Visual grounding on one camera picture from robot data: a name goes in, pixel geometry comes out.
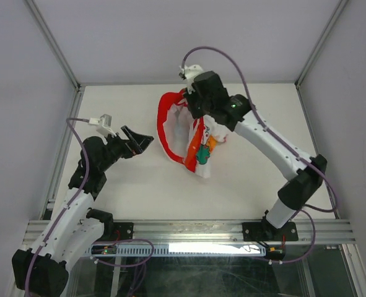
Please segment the red white rainbow kids jacket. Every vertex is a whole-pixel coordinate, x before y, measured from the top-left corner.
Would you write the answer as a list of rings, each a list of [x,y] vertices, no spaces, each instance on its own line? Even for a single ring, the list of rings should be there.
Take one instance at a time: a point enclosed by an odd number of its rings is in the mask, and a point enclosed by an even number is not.
[[[202,178],[211,176],[211,155],[229,134],[210,116],[194,119],[183,92],[160,97],[156,130],[166,156]]]

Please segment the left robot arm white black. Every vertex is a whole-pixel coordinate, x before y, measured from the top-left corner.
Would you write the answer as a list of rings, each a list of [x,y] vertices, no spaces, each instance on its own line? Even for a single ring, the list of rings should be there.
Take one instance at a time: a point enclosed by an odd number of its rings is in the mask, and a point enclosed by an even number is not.
[[[61,296],[71,270],[96,240],[114,233],[112,213],[93,204],[104,187],[105,172],[119,159],[138,156],[153,142],[123,126],[126,138],[107,129],[103,137],[79,140],[81,158],[68,184],[62,206],[34,243],[12,256],[15,285],[26,296]]]

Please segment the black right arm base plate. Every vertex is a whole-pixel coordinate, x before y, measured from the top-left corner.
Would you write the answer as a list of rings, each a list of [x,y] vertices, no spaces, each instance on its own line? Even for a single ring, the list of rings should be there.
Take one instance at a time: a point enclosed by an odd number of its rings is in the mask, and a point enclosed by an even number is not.
[[[283,242],[298,241],[297,228],[294,222],[287,222],[282,228],[275,228],[266,220],[243,222],[244,241]]]

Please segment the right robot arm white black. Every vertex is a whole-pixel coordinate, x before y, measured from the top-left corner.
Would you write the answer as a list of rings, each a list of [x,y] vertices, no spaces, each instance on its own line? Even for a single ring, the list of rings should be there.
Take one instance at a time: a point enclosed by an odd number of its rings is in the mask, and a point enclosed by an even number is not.
[[[253,144],[285,177],[286,183],[277,192],[278,199],[261,220],[263,236],[278,238],[284,225],[322,185],[327,167],[325,157],[312,157],[293,147],[267,126],[248,98],[229,95],[214,71],[204,71],[194,65],[180,75],[186,81],[183,96],[193,118],[212,117],[216,123]]]

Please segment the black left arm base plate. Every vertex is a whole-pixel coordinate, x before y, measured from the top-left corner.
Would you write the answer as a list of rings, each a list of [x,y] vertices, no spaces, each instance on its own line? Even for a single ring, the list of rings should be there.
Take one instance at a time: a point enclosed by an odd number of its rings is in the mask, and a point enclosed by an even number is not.
[[[134,233],[133,222],[113,222],[113,228],[111,231],[111,240],[120,241],[126,239],[132,239]]]

